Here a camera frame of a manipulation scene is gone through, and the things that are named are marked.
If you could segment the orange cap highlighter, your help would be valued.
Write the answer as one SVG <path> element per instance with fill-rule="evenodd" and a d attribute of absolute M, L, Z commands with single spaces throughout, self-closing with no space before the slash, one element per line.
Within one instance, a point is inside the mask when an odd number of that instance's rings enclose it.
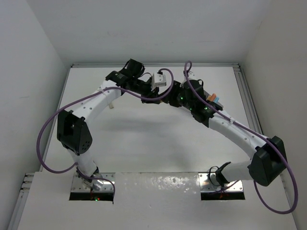
<path fill-rule="evenodd" d="M 207 100 L 213 102 L 213 101 L 215 100 L 215 98 L 216 98 L 216 94 L 213 93 L 213 94 L 211 94 L 211 95 L 208 96 Z"/>

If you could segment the blue highlighter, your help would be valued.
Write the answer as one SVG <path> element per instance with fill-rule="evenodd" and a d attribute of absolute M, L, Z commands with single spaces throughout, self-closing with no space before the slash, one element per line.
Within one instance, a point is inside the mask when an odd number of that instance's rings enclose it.
<path fill-rule="evenodd" d="M 217 103 L 219 101 L 219 97 L 216 97 L 213 102 Z"/>

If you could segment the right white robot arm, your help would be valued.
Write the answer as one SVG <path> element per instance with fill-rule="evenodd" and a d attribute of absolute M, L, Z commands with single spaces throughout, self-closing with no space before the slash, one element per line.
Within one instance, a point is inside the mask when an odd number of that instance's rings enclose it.
<path fill-rule="evenodd" d="M 253 180 L 262 186 L 270 185 L 286 169 L 276 153 L 276 150 L 279 150 L 283 157 L 286 156 L 283 141 L 277 136 L 258 137 L 246 131 L 241 123 L 237 125 L 232 123 L 231 116 L 220 103 L 209 100 L 205 103 L 201 102 L 190 86 L 193 86 L 202 99 L 206 99 L 208 94 L 197 80 L 184 83 L 175 81 L 171 92 L 163 99 L 163 102 L 173 107 L 187 108 L 196 121 L 224 135 L 250 158 L 240 163 L 230 161 L 224 163 L 218 167 L 214 176 L 209 177 L 211 184 L 223 187 L 236 180 Z"/>

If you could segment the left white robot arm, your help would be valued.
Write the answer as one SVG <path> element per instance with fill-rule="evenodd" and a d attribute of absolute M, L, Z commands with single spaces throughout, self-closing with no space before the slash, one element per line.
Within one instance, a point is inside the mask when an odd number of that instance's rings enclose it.
<path fill-rule="evenodd" d="M 93 177 L 98 167 L 89 153 L 93 142 L 89 124 L 115 99 L 124 94 L 120 89 L 141 97 L 156 98 L 158 89 L 152 89 L 151 80 L 140 80 L 145 67 L 130 59 L 124 68 L 112 71 L 94 91 L 95 96 L 85 100 L 75 110 L 63 110 L 58 115 L 57 139 L 72 155 L 77 169 L 86 177 Z"/>

